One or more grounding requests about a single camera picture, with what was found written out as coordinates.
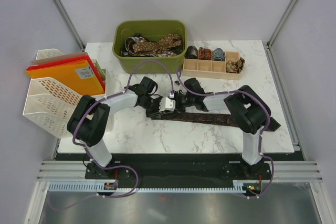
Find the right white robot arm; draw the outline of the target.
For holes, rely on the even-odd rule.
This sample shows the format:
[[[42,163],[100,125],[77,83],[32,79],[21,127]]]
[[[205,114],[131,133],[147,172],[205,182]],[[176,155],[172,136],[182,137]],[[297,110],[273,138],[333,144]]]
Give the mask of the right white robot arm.
[[[248,179],[259,173],[262,153],[263,132],[270,124],[271,111],[265,102],[248,85],[237,90],[208,92],[200,86],[196,78],[190,78],[181,84],[188,100],[193,106],[201,106],[206,111],[228,109],[238,128],[243,132],[241,174]]]

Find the gold floral tie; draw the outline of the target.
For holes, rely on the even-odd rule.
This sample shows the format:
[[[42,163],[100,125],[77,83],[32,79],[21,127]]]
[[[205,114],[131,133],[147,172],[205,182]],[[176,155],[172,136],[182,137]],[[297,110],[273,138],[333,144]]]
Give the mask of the gold floral tie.
[[[241,73],[244,69],[245,59],[239,58],[237,61],[227,61],[226,62],[226,72],[228,73]]]

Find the dark paisley tie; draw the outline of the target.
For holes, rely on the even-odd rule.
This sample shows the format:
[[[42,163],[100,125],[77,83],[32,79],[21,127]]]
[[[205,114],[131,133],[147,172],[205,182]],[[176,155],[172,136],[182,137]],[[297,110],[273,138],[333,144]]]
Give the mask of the dark paisley tie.
[[[238,123],[230,114],[208,114],[208,113],[189,113],[189,112],[173,112],[167,111],[165,116],[160,119],[166,121],[190,122],[199,124],[210,124],[220,126],[231,126],[240,128],[243,132],[251,133],[252,130],[242,123]]]

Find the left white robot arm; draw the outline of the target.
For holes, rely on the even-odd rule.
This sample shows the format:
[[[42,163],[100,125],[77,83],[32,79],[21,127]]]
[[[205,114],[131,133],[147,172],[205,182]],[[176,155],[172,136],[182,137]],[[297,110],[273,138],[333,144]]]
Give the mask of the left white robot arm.
[[[154,104],[152,96],[157,88],[154,80],[144,77],[140,83],[106,98],[96,100],[83,95],[79,100],[67,123],[67,131],[71,133],[74,144],[85,148],[97,165],[97,173],[103,178],[111,178],[115,173],[115,165],[111,163],[112,154],[103,140],[109,117],[135,106],[149,109]]]

